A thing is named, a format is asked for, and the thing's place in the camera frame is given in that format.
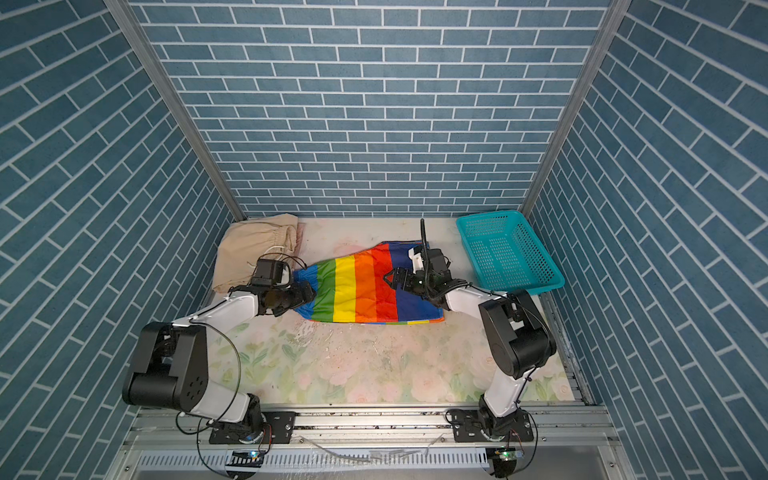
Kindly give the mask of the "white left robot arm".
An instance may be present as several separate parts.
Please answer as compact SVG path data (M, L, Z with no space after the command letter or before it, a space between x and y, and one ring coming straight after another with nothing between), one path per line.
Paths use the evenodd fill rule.
M258 430L260 401L209 379L208 335L226 333L255 316L275 317L311 303L307 281L266 287L239 285L213 306L173 322L151 322L140 332L123 385L129 404L175 410Z

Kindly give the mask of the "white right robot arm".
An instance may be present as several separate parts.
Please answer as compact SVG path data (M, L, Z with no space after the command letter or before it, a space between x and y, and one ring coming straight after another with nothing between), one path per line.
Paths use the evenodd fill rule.
M497 367L483 402L497 418L518 410L531 376L556 353L552 332L526 290L492 292L454 279L449 272L439 276L402 267L385 274L384 282L439 308L481 321Z

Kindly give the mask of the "red shorts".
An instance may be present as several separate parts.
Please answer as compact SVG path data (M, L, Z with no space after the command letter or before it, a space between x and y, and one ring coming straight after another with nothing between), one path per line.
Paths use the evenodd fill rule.
M444 320L443 310L384 277L395 268L413 268L409 251L418 241L388 241L352 255L319 261L295 270L315 299L297 308L303 318L322 323L428 324Z

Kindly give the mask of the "beige shorts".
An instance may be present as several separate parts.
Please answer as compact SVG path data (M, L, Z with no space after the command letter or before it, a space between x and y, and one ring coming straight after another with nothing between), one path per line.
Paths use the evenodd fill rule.
M292 255L297 248L299 219L281 214L232 224L217 250L212 290L224 295L231 287L246 284L257 261Z

